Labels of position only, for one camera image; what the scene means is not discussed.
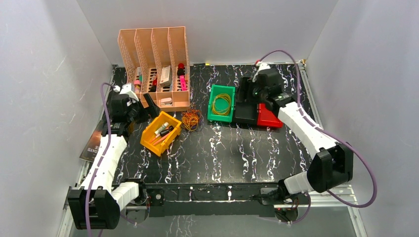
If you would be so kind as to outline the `red plastic bin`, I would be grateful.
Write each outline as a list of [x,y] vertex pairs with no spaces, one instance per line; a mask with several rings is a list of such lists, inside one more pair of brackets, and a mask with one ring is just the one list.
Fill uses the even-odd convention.
[[257,117],[257,126],[263,127],[272,127],[272,128],[282,128],[283,123],[274,115],[270,110],[268,110],[265,104],[260,103],[257,107],[258,117]]

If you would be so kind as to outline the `peach desk file organizer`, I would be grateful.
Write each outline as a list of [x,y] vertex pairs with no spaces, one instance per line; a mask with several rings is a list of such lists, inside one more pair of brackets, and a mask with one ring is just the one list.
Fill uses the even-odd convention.
[[[147,102],[145,93],[149,93],[154,103],[165,112],[182,112],[191,106],[191,86],[189,72],[189,55],[186,28],[162,27],[122,29],[118,35],[123,63],[128,83],[141,79],[141,90],[136,92],[144,107]],[[185,66],[187,90],[182,91],[177,67]],[[171,66],[172,82],[170,86],[160,86],[163,67]],[[171,97],[172,106],[161,106],[160,100]]]

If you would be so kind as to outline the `red black stamp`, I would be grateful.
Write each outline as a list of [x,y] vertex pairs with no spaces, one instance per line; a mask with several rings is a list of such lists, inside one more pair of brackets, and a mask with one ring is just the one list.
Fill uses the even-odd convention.
[[185,76],[185,66],[183,63],[179,63],[177,67],[177,76]]

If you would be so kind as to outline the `pink pen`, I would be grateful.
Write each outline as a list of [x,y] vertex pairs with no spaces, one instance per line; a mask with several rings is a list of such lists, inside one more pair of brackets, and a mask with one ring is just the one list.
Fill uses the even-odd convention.
[[153,146],[157,146],[158,144],[162,143],[163,141],[165,141],[168,137],[169,137],[169,133],[166,134],[165,136],[161,136],[158,139],[155,138],[152,141],[150,141],[150,144],[152,144]]

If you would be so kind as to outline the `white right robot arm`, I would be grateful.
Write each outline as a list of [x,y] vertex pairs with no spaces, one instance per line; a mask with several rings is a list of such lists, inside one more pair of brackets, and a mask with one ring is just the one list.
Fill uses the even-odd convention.
[[323,193],[353,178],[353,152],[347,145],[322,133],[307,112],[297,103],[296,95],[283,91],[277,70],[257,71],[253,78],[240,79],[239,102],[264,104],[302,142],[312,157],[307,171],[278,182],[278,189],[270,195],[284,204],[292,204],[299,193]]

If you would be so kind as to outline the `pink highlighter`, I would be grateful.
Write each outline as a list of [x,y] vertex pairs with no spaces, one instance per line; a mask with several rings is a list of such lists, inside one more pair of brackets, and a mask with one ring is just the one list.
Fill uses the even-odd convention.
[[186,91],[187,90],[187,85],[186,85],[185,76],[184,75],[180,75],[179,76],[179,81],[180,81],[181,90],[182,91]]

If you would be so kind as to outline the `white box in organizer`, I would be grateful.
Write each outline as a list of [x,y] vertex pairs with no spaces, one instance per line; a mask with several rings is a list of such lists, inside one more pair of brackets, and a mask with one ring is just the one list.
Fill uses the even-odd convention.
[[170,86],[172,82],[172,70],[171,66],[166,66],[162,68],[161,77],[160,77],[160,86]]

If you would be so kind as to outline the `black cylinder marker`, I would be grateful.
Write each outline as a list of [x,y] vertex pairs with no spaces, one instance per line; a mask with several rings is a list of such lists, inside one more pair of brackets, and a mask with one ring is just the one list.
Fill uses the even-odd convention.
[[173,130],[174,130],[174,127],[171,125],[171,126],[169,126],[168,128],[166,128],[166,129],[162,130],[162,131],[160,132],[160,136],[161,136],[161,137],[164,137],[164,136],[168,135],[169,133],[171,133]]

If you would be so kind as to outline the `white stapler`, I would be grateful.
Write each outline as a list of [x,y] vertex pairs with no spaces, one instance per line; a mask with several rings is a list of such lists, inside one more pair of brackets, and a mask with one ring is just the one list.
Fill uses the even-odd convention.
[[161,106],[172,106],[173,100],[171,97],[163,98],[160,100]]

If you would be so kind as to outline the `dark illustrated book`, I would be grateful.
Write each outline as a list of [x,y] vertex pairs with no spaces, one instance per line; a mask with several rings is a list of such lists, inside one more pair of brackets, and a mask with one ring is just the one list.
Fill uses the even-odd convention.
[[94,159],[100,148],[100,141],[102,137],[102,131],[105,126],[105,121],[100,121],[95,130],[92,132],[88,142],[82,150],[79,158],[88,162],[94,162]]

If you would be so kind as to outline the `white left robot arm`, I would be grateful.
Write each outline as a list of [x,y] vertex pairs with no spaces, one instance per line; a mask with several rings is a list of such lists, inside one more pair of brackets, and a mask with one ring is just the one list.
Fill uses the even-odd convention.
[[150,94],[147,106],[128,94],[120,93],[105,107],[106,122],[94,162],[80,186],[69,191],[67,201],[78,230],[115,229],[120,214],[131,202],[143,205],[148,193],[142,181],[128,178],[113,185],[117,165],[127,147],[135,124],[147,122],[160,114]]

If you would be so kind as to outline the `green plastic bin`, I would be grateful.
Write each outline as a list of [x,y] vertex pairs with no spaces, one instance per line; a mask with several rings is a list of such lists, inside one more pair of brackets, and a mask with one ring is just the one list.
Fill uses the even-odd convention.
[[211,86],[207,119],[230,123],[233,119],[236,88],[233,86]]

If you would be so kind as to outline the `white glue stick tube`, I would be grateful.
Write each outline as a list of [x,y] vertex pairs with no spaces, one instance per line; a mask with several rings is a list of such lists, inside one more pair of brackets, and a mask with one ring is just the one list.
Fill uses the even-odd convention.
[[160,132],[162,131],[162,130],[164,130],[164,129],[166,129],[166,128],[168,128],[169,127],[169,123],[168,122],[165,122],[162,126],[160,126],[156,131],[155,131],[155,135],[157,136],[157,137],[159,137],[160,136]]

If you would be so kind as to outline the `black plastic bin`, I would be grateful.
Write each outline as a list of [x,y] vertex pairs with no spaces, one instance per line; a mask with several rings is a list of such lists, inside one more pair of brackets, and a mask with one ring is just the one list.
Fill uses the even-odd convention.
[[232,121],[240,124],[250,124],[251,126],[257,125],[257,103],[253,96],[253,103],[239,103],[236,101],[234,104],[234,113]]

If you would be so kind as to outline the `yellow plastic bin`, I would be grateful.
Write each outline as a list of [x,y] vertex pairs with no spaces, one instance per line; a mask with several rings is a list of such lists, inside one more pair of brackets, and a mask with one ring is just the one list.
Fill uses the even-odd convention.
[[167,150],[181,133],[182,122],[166,112],[160,114],[143,130],[140,144],[157,156]]

